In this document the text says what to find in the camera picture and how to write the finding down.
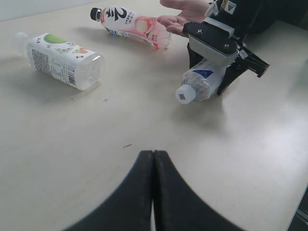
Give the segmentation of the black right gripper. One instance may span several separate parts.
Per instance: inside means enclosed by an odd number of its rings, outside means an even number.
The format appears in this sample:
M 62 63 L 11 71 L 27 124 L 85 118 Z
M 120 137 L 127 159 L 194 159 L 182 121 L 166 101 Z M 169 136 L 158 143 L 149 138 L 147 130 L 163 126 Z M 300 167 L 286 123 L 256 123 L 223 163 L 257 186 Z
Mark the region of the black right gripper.
M 268 63 L 260 59 L 257 55 L 246 48 L 245 43 L 238 43 L 233 41 L 238 55 L 234 62 L 226 69 L 223 81 L 217 89 L 217 95 L 220 96 L 229 85 L 242 75 L 245 71 L 250 70 L 254 72 L 258 78 L 262 77 L 270 66 Z M 193 68 L 201 61 L 206 60 L 203 56 L 199 55 L 190 48 L 190 44 L 187 44 L 187 50 L 189 54 L 189 68 Z

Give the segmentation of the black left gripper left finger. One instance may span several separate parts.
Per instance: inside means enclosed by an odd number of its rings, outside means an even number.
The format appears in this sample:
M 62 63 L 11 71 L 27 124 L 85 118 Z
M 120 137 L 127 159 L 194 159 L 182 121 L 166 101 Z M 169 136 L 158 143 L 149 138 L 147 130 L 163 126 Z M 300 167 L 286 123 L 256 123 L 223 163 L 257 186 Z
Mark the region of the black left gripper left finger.
M 152 210 L 153 151 L 141 151 L 111 195 L 67 231 L 149 231 Z

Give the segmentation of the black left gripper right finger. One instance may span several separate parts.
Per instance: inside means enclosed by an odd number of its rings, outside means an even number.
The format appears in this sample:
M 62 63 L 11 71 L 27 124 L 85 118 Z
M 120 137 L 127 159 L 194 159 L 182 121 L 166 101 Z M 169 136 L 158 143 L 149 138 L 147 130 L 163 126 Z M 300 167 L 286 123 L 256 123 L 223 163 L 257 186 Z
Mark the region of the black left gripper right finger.
M 154 151 L 154 220 L 157 231 L 241 231 L 186 183 L 166 151 Z

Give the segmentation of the black sleeved forearm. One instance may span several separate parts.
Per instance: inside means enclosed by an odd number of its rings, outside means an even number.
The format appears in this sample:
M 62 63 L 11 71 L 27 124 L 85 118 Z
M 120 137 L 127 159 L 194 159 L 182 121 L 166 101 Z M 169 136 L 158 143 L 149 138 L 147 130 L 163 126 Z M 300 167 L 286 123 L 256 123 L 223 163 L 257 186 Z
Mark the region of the black sleeved forearm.
M 308 12 L 306 0 L 216 0 L 206 18 L 216 25 L 231 28 L 231 35 L 245 39 L 248 34 L 262 33 L 276 21 L 298 25 Z

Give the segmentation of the person's open hand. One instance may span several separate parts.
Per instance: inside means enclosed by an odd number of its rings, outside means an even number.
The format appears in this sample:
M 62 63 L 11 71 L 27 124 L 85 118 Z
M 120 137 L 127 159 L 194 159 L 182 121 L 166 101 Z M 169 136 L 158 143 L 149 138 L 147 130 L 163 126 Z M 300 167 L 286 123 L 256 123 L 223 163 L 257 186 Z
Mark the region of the person's open hand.
M 210 7 L 206 0 L 161 0 L 164 7 L 180 10 L 178 15 L 162 15 L 157 21 L 172 34 L 187 37 L 183 34 L 184 25 L 188 22 L 202 22 Z

